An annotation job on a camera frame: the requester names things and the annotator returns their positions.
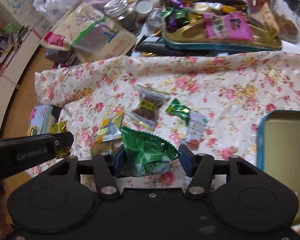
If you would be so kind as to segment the large green snack packet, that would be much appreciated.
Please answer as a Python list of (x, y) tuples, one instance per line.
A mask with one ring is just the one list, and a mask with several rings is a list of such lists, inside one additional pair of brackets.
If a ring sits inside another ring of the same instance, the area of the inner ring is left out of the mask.
[(122, 174), (127, 177), (170, 172), (171, 162), (181, 157), (180, 151), (169, 141), (148, 132), (122, 126), (121, 138), (126, 153)]

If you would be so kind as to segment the gold green candy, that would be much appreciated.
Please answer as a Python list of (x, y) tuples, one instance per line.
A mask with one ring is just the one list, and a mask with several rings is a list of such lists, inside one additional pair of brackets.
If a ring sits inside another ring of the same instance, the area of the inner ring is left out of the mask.
[(51, 134), (56, 134), (56, 158), (63, 159), (68, 157), (71, 154), (70, 148), (71, 146), (66, 141), (66, 135), (60, 135), (62, 133), (66, 133), (67, 130), (67, 121), (55, 122), (51, 125)]

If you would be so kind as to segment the gold tray with snacks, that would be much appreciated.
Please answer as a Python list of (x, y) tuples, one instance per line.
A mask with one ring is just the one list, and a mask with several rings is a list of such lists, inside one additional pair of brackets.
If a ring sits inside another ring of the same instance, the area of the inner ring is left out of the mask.
[(175, 50), (281, 50), (279, 26), (268, 3), (239, 0), (169, 0), (162, 7), (162, 35)]

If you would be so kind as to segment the yellow silver snack packet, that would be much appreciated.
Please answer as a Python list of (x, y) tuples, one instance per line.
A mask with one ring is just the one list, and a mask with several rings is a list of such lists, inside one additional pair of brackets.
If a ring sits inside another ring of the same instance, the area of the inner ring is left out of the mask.
[(105, 115), (97, 138), (97, 143), (121, 139), (121, 125), (124, 111), (119, 111), (111, 115)]

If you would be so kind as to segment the white hawthorn stick packet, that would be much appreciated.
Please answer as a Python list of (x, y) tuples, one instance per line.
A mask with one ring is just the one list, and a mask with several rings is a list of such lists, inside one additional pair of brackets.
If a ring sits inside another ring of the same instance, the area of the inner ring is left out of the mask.
[(189, 125), (184, 144), (190, 150), (198, 150), (207, 125), (207, 118), (196, 111), (190, 111)]

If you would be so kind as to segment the small green candy wrapper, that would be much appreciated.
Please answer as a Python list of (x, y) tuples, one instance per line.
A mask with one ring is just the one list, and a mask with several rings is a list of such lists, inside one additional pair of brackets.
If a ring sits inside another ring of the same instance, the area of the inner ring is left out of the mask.
[(183, 105), (178, 99), (173, 99), (165, 109), (165, 112), (172, 116), (177, 116), (185, 121), (186, 126), (189, 125), (190, 109)]

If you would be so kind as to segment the clear brown nut packet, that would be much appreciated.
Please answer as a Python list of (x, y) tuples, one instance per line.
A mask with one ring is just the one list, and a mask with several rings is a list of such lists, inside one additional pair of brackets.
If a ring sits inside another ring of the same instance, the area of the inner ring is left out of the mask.
[(135, 120), (139, 125), (155, 130), (160, 108), (170, 99), (170, 94), (144, 84), (138, 83), (140, 102), (138, 106), (127, 112), (127, 115)]

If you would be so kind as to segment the floral tablecloth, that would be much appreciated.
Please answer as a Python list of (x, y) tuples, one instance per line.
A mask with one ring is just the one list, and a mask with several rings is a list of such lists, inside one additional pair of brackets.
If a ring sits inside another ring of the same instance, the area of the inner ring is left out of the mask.
[(224, 57), (118, 57), (36, 73), (39, 103), (61, 107), (71, 153), (91, 159), (105, 115), (137, 107), (138, 84), (168, 93), (207, 118), (198, 152), (256, 163), (256, 133), (268, 113), (300, 111), (300, 55), (258, 52)]

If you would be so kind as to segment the empty gold tin tray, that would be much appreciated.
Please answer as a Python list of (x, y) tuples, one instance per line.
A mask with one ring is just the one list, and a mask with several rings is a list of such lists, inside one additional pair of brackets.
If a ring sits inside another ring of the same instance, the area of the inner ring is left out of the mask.
[(275, 110), (261, 120), (256, 166), (295, 192), (299, 210), (293, 225), (300, 225), (300, 111)]

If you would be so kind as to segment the grey cardboard box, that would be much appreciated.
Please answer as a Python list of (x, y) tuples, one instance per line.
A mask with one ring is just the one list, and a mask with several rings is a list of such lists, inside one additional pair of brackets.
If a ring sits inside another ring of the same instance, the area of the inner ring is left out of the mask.
[(62, 67), (72, 65), (76, 60), (76, 55), (73, 51), (62, 51), (57, 49), (48, 49), (45, 53), (45, 58)]

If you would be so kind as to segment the black remote control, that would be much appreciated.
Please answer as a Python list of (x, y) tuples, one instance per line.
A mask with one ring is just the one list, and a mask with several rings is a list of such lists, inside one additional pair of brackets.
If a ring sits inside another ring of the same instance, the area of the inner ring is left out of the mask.
[(152, 53), (161, 56), (206, 56), (209, 50), (185, 50), (172, 49), (165, 44), (165, 40), (160, 37), (156, 41), (144, 40), (137, 45), (136, 51), (142, 53)]

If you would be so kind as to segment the large beige paper bag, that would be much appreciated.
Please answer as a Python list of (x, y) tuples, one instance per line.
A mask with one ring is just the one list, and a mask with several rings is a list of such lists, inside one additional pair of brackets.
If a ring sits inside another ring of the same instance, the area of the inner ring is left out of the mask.
[(73, 51), (79, 61), (89, 63), (126, 55), (136, 44), (136, 36), (90, 4), (78, 1), (40, 44)]

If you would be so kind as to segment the pink snack bag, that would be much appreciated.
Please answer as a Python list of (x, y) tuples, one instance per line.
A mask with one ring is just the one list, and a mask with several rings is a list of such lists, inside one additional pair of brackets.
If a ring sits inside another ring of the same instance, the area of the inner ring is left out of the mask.
[(253, 31), (240, 11), (226, 15), (203, 14), (207, 38), (232, 41), (253, 41)]

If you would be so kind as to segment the small glass jar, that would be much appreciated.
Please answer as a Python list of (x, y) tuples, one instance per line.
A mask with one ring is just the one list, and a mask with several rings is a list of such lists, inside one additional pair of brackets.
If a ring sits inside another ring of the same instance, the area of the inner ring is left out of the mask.
[(137, 31), (135, 12), (129, 8), (127, 0), (112, 0), (104, 6), (105, 14), (123, 28), (134, 33)]

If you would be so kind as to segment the glass jar with walnuts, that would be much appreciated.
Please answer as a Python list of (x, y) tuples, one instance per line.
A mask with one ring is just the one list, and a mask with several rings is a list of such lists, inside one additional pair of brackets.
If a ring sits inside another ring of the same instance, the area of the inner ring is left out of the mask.
[(300, 40), (300, 0), (274, 0), (273, 15), (279, 26), (279, 37), (297, 44)]

